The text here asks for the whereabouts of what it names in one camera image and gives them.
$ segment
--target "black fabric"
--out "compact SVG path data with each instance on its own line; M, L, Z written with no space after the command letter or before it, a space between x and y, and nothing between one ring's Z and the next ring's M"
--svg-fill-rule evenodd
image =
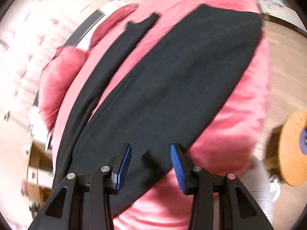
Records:
M148 30L152 28L158 18L157 14L152 14L140 23L133 24L128 22L125 32L106 51L84 84L65 125L56 159L56 175L54 177L53 189L67 175L67 170L71 164L72 151L102 92L122 62Z
M122 212L170 171L170 145L188 149L214 118L253 57L261 25L256 13L204 4L187 15L112 90L79 129L80 136L66 126L54 186L68 172L97 170L130 143L133 156L125 186L111 197L113 215ZM89 78L85 87L94 89L105 75L95 72L95 80ZM87 118L95 103L88 105ZM72 110L69 121L78 124L74 114Z

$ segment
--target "wooden stool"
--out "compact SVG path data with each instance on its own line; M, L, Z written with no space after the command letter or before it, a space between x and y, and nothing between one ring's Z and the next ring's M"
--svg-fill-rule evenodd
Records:
M290 186L307 181L307 112L295 111L273 129L264 164Z

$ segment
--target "blue rubber tip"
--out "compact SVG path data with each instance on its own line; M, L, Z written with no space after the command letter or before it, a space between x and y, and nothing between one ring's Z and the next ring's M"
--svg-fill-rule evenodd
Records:
M115 189L117 189L118 191L121 190L125 184L131 158L132 158L132 148L131 145L129 144L117 174L117 182Z
M185 172L184 169L182 167L182 164L180 162L179 156L177 154L176 151L176 147L174 144L172 144L171 149L170 149L170 153L171 153L171 160L172 160L172 164L174 166L174 170L175 170L175 174L176 174L176 178L177 178L177 182L179 185L179 188L182 190L183 193L187 192L187 186L185 184Z

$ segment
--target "purple object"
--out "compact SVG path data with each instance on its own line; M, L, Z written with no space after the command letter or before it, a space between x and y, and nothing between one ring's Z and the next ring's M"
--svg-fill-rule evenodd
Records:
M300 149L304 155L307 155L307 128L300 134Z

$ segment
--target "pink blanket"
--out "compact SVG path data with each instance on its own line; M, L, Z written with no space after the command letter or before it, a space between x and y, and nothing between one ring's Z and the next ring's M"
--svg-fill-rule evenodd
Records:
M99 105L149 50L201 3L225 9L258 12L254 0L153 0L141 5L97 43L70 85L59 109L53 132L54 163L68 115L83 84L108 47L125 30L127 22L140 22L152 12L161 15L155 27L147 33L113 76ZM240 174L249 167L268 108L268 55L269 47L263 35L248 69L232 95L188 151L197 165L216 174ZM122 230L184 230L189 223L191 202L192 197L183 195L179 190L174 171L171 170L130 208L116 217L114 225L116 229Z

